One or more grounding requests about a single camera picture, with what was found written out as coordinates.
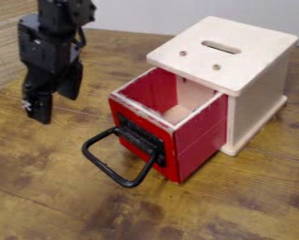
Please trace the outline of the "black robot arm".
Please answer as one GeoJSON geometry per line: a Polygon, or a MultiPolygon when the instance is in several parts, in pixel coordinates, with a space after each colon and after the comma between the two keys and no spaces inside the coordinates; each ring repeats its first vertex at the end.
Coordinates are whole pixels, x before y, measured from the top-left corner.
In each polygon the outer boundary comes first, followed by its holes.
{"type": "Polygon", "coordinates": [[[51,121],[52,94],[76,100],[83,79],[83,26],[95,21],[91,0],[38,0],[38,13],[19,20],[19,55],[28,68],[23,108],[43,124],[51,121]]]}

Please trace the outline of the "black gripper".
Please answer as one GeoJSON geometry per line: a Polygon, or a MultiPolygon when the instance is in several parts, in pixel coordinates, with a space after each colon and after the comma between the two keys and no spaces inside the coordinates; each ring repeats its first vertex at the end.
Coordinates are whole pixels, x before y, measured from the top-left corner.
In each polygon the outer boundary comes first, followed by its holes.
{"type": "Polygon", "coordinates": [[[76,100],[83,79],[79,31],[70,18],[26,16],[18,24],[20,61],[28,68],[23,83],[23,108],[42,124],[51,121],[52,93],[76,100]]]}

